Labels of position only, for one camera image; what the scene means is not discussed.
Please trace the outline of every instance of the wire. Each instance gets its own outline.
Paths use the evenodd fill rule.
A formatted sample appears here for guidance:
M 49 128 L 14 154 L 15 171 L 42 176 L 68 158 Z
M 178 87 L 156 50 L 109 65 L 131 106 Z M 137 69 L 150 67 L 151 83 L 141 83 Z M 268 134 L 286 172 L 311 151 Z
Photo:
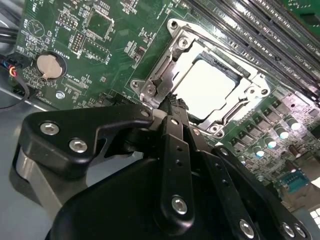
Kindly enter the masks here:
M 16 77 L 17 76 L 17 72 L 16 72 L 16 67 L 15 66 L 10 66 L 9 67 L 9 74 L 12 77 Z
M 17 36 L 18 30 L 0 26 L 0 34 L 5 34 L 5 35 L 9 35 L 9 36 Z
M 16 42 L 17 42 L 17 37 L 15 37 L 15 36 L 3 36 L 3 35 L 0 35 L 0 43 L 16 44 Z
M 18 101 L 17 103 L 15 103 L 11 106 L 1 107 L 0 113 L 10 111 L 10 110 L 13 110 L 13 109 L 19 107 L 21 104 L 23 104 L 30 97 L 30 90 L 29 90 L 26 82 L 18 75 L 15 76 L 15 80 L 22 86 L 22 88 L 24 90 L 24 96 L 20 101 Z
M 16 26 L 19 26 L 20 18 L 13 13 L 4 3 L 0 1 L 0 14 L 7 18 L 10 22 L 14 23 Z

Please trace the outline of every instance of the connector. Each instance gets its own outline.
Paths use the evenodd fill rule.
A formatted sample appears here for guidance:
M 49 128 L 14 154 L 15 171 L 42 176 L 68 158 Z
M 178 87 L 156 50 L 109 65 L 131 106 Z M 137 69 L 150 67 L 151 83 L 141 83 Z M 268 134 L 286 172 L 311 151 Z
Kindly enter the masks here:
M 15 66 L 16 69 L 25 69 L 32 64 L 32 59 L 18 52 L 14 52 L 6 56 L 3 59 L 3 62 L 6 62 L 12 66 Z

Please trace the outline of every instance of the motherboard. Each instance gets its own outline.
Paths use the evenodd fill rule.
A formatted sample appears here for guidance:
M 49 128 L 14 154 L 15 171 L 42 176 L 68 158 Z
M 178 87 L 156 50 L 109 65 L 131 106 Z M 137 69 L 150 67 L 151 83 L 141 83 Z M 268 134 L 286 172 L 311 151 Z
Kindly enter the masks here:
M 18 74 L 59 110 L 174 93 L 209 145 L 294 193 L 320 149 L 318 14 L 316 0 L 26 0 Z

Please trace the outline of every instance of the silver screw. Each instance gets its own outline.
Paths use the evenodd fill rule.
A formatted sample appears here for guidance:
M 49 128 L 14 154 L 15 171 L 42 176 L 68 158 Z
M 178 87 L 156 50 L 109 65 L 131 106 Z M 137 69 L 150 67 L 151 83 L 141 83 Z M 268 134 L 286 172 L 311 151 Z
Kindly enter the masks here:
M 171 122 L 174 124 L 174 125 L 179 125 L 179 122 L 177 120 L 175 120 L 174 118 L 171 119 Z
M 265 180 L 264 176 L 262 176 L 262 175 L 258 176 L 258 181 L 259 182 L 263 182 L 264 180 Z
M 178 46 L 181 49 L 187 49 L 189 47 L 189 39 L 185 36 L 181 37 L 179 39 Z
M 227 152 L 227 150 L 225 150 L 224 148 L 220 148 L 220 151 L 221 151 L 224 155 L 228 156 L 228 152 Z
M 284 222 L 284 223 L 282 223 L 282 227 L 283 227 L 284 231 L 285 231 L 290 237 L 292 237 L 292 238 L 295 237 L 294 231 L 292 230 L 292 228 L 291 228 L 288 224 L 286 224 L 286 223 Z
M 65 93 L 63 91 L 56 91 L 55 97 L 57 99 L 64 99 L 66 97 Z
M 200 136 L 200 131 L 196 128 L 193 129 L 195 135 Z
M 45 122 L 41 124 L 40 130 L 44 134 L 50 135 L 50 136 L 56 135 L 60 131 L 59 127 L 51 122 Z
M 150 113 L 146 112 L 146 111 L 141 111 L 141 114 L 145 117 L 150 117 Z
M 303 238 L 307 237 L 305 232 L 298 225 L 294 225 L 294 228 Z
M 188 211 L 187 204 L 180 197 L 175 196 L 172 198 L 171 205 L 173 209 L 180 215 L 184 215 Z
M 85 151 L 87 151 L 88 146 L 87 144 L 80 140 L 80 139 L 74 139 L 69 143 L 69 147 L 71 148 L 72 151 L 78 153 L 78 154 L 82 154 Z
M 132 83 L 132 86 L 133 86 L 135 89 L 137 89 L 137 88 L 139 87 L 139 84 L 138 84 L 136 81 L 134 81 L 134 82 Z
M 240 229 L 249 239 L 253 239 L 255 237 L 255 232 L 253 228 L 247 223 L 246 220 L 241 219 L 239 222 Z

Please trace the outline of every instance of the capacitor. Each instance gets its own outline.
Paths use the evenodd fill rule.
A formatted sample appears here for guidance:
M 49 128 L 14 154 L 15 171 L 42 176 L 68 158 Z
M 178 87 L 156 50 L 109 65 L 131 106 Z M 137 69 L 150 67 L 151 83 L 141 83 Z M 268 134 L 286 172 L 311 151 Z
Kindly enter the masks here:
M 286 160 L 284 162 L 284 165 L 288 169 L 288 171 L 290 171 L 290 173 L 295 173 L 297 171 L 297 168 L 289 160 Z
M 260 175 L 260 176 L 257 177 L 257 179 L 258 179 L 259 182 L 263 182 L 265 180 L 265 177 Z
M 302 154 L 294 145 L 290 145 L 288 149 L 296 159 L 301 157 Z
M 289 133 L 283 127 L 278 127 L 275 131 L 281 139 L 287 139 L 289 137 Z
M 265 152 L 262 150 L 260 146 L 254 146 L 252 150 L 258 158 L 261 158 L 265 155 Z
M 289 125 L 289 127 L 291 128 L 291 130 L 296 131 L 299 130 L 301 128 L 301 123 L 299 123 L 297 120 L 295 120 L 294 118 L 289 118 L 286 123 Z
M 244 156 L 238 156 L 238 159 L 244 166 L 246 165 L 246 160 Z
M 273 149 L 277 146 L 277 142 L 270 136 L 267 136 L 264 139 L 265 144 L 268 146 L 268 148 Z

